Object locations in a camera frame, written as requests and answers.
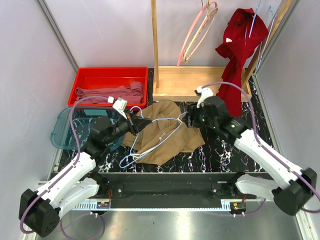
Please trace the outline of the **tan brown garment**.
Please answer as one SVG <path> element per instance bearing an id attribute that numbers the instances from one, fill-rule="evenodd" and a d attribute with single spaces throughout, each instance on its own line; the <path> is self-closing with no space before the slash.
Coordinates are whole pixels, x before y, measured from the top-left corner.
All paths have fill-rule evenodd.
<path id="1" fill-rule="evenodd" d="M 181 114 L 179 106 L 170 100 L 155 102 L 144 108 L 136 115 L 155 120 L 157 118 L 177 118 Z M 141 154 L 157 145 L 160 140 L 165 139 L 179 125 L 176 120 L 160 120 L 149 124 L 139 133 L 134 150 Z M 126 133 L 122 144 L 131 147 L 135 137 Z M 162 145 L 138 160 L 137 163 L 153 164 L 161 166 L 179 153 L 192 153 L 195 149 L 205 144 L 201 131 L 198 128 L 189 128 L 185 123 Z"/>

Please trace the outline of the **red pleated skirt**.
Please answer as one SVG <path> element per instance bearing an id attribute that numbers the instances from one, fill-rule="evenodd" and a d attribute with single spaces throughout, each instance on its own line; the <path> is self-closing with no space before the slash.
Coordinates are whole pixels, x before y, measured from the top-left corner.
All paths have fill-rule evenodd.
<path id="1" fill-rule="evenodd" d="M 252 35 L 246 39 L 254 14 L 252 8 L 238 8 L 223 33 L 222 44 L 215 49 L 220 56 L 229 59 L 221 78 L 238 87 L 242 86 L 242 71 L 247 59 L 269 34 L 264 21 L 257 15 Z"/>

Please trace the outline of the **light blue wire hanger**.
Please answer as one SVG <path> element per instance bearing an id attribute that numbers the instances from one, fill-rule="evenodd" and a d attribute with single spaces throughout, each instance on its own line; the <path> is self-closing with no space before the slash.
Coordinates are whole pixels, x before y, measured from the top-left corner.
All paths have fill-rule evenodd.
<path id="1" fill-rule="evenodd" d="M 258 13 L 258 11 L 259 11 L 259 8 L 260 8 L 261 3 L 262 3 L 262 0 L 259 1 L 258 5 L 257 5 L 257 7 L 256 7 L 256 9 L 255 9 L 254 15 L 253 15 L 253 17 L 252 17 L 252 22 L 251 22 L 249 34 L 246 35 L 245 39 L 249 39 L 249 38 L 251 38 L 251 36 L 252 36 L 254 23 L 255 23 L 255 20 L 256 20 L 256 17 L 257 17 L 257 13 Z"/>

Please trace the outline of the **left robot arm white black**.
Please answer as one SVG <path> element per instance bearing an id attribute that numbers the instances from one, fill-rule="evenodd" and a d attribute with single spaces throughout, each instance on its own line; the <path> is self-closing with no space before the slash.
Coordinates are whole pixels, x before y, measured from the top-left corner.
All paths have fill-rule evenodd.
<path id="1" fill-rule="evenodd" d="M 103 198 L 109 181 L 94 172 L 111 152 L 110 143 L 131 133 L 136 136 L 152 120 L 125 112 L 116 123 L 107 116 L 98 117 L 89 137 L 76 157 L 54 178 L 37 190 L 27 189 L 20 197 L 19 227 L 24 234 L 48 236 L 63 216 L 89 197 Z"/>

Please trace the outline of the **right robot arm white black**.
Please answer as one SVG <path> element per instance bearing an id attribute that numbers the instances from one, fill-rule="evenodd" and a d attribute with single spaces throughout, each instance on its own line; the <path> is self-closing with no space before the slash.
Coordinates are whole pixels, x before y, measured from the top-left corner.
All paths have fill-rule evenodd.
<path id="1" fill-rule="evenodd" d="M 210 96 L 187 107 L 183 121 L 189 128 L 209 128 L 258 163 L 271 177 L 264 179 L 237 173 L 228 182 L 232 198 L 254 195 L 273 201 L 284 213 L 294 216 L 316 195 L 317 173 L 302 169 L 267 145 L 240 117 L 231 117 L 223 100 Z"/>

